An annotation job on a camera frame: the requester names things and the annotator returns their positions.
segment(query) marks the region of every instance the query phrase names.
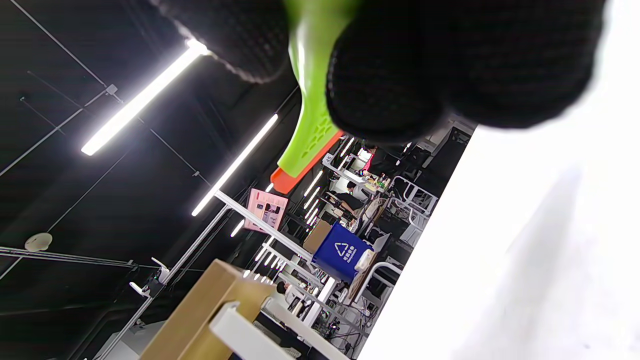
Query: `black glove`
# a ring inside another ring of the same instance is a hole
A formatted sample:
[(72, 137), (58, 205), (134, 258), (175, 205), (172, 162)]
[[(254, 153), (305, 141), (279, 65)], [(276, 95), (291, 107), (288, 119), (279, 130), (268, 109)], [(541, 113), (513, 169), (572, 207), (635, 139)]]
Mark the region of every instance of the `black glove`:
[[(243, 79), (286, 69), (281, 0), (151, 0)], [(604, 0), (364, 0), (335, 44), (327, 104), (375, 142), (428, 135), (451, 112), (494, 127), (562, 113), (591, 78)]]

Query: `smoke detector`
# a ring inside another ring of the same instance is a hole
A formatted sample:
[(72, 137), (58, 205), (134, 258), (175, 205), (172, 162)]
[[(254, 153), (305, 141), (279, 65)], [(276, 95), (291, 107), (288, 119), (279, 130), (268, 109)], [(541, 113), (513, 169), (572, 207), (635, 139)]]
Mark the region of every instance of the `smoke detector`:
[(24, 248), (27, 251), (43, 251), (49, 248), (49, 245), (53, 241), (53, 236), (49, 233), (35, 234), (27, 239), (24, 243)]

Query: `white table surface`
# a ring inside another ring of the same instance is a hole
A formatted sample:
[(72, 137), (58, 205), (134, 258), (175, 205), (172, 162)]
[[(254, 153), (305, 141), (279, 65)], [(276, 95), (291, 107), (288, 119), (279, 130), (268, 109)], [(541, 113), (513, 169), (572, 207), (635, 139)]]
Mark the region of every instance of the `white table surface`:
[(639, 14), (563, 117), (478, 127), (359, 359), (640, 359)]

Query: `orange tip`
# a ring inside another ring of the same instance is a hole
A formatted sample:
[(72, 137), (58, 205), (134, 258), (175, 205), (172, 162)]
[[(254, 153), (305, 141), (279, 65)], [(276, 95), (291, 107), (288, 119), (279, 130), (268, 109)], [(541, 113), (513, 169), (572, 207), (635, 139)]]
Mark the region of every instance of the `orange tip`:
[(273, 174), (271, 175), (271, 182), (273, 183), (273, 188), (279, 193), (289, 193), (293, 190), (294, 187), (302, 180), (303, 177), (313, 168), (318, 161), (320, 161), (323, 156), (331, 149), (331, 147), (340, 139), (342, 136), (342, 131), (338, 131), (328, 143), (316, 154), (314, 159), (307, 164), (304, 170), (298, 175), (298, 177), (292, 177), (287, 174), (281, 168), (277, 168)]

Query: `ceiling light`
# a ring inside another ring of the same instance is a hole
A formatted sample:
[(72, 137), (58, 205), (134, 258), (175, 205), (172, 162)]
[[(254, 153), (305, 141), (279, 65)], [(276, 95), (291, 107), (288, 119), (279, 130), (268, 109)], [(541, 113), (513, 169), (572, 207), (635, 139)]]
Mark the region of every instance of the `ceiling light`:
[(314, 202), (314, 204), (313, 204), (313, 205), (311, 205), (311, 208), (309, 209), (309, 212), (307, 213), (307, 216), (306, 216), (305, 218), (307, 218), (307, 217), (308, 217), (309, 213), (311, 212), (311, 209), (313, 209), (313, 208), (317, 205), (318, 200), (320, 200), (320, 199), (316, 199), (316, 201)]
[(307, 220), (307, 225), (311, 225), (311, 223), (316, 219), (317, 212), (318, 212), (318, 209), (315, 209), (314, 212), (311, 214), (311, 217), (309, 218), (309, 220)]
[[(270, 237), (269, 240), (267, 240), (266, 245), (269, 246), (271, 245), (271, 243), (273, 243), (274, 237)], [(258, 256), (255, 257), (256, 261), (260, 261), (260, 258), (262, 257), (262, 255), (264, 254), (264, 252), (267, 250), (266, 247), (262, 247), (262, 249), (260, 249), (260, 252), (258, 253)]]
[(353, 143), (353, 139), (351, 138), (351, 140), (349, 140), (349, 143), (347, 144), (347, 146), (345, 146), (345, 148), (342, 150), (342, 152), (340, 153), (340, 156), (344, 156), (344, 153), (347, 152), (347, 150), (349, 150), (349, 148), (351, 147), (351, 144)]
[(344, 158), (344, 160), (342, 160), (342, 163), (340, 163), (340, 166), (338, 167), (338, 171), (340, 171), (340, 169), (342, 169), (342, 166), (344, 165), (345, 162), (347, 162), (348, 158), (349, 158), (349, 156), (347, 156), (346, 158)]
[(311, 197), (309, 198), (309, 200), (307, 201), (307, 203), (305, 204), (305, 209), (307, 209), (309, 207), (309, 204), (311, 204), (311, 200), (314, 199), (314, 196), (316, 196), (316, 194), (318, 193), (318, 190), (320, 190), (320, 186), (318, 186), (316, 188), (316, 190), (314, 191), (314, 194), (311, 195)]
[(273, 257), (273, 253), (270, 252), (269, 256), (267, 256), (267, 260), (264, 261), (264, 266), (267, 266), (269, 264), (269, 261), (271, 261), (272, 257)]
[(311, 216), (311, 214), (314, 212), (315, 210), (315, 206), (312, 206), (309, 211), (307, 212), (307, 214), (305, 215), (305, 220), (309, 218), (309, 216)]
[(82, 152), (91, 156), (114, 137), (136, 115), (142, 111), (160, 92), (169, 85), (184, 69), (207, 52), (207, 48), (196, 40), (187, 42), (189, 48), (162, 74), (151, 82), (138, 96), (129, 101), (113, 115), (104, 126), (83, 146)]
[(311, 185), (309, 185), (309, 187), (307, 188), (307, 190), (305, 191), (304, 196), (307, 196), (309, 194), (309, 192), (311, 191), (311, 189), (314, 187), (314, 185), (318, 182), (318, 179), (320, 179), (320, 176), (322, 175), (322, 170), (320, 170), (320, 172), (318, 173), (318, 175), (316, 175), (316, 177), (314, 178), (314, 180), (311, 182)]
[(242, 226), (244, 225), (244, 220), (240, 221), (237, 225), (236, 228), (231, 232), (231, 237), (233, 238), (238, 231), (240, 231), (240, 229), (242, 229)]
[(253, 140), (251, 140), (249, 145), (247, 145), (244, 148), (244, 150), (242, 150), (240, 155), (238, 155), (238, 157), (234, 160), (231, 166), (229, 166), (227, 171), (225, 171), (224, 174), (222, 174), (222, 176), (218, 179), (218, 182), (211, 187), (207, 195), (204, 196), (204, 198), (200, 201), (198, 206), (196, 206), (196, 208), (191, 212), (191, 216), (196, 216), (202, 211), (202, 209), (204, 209), (204, 207), (209, 203), (209, 201), (211, 201), (211, 199), (218, 192), (218, 190), (220, 190), (220, 188), (229, 180), (231, 175), (233, 175), (233, 173), (238, 169), (238, 167), (240, 167), (240, 164), (244, 161), (244, 159), (246, 159), (247, 156), (249, 156), (249, 154), (258, 145), (258, 143), (260, 143), (262, 138), (264, 138), (264, 136), (267, 135), (269, 130), (276, 123), (276, 120), (278, 120), (278, 114), (274, 114), (269, 119), (269, 121), (267, 121), (267, 123), (264, 124), (262, 129), (260, 129), (260, 131), (255, 135), (255, 137), (253, 137)]

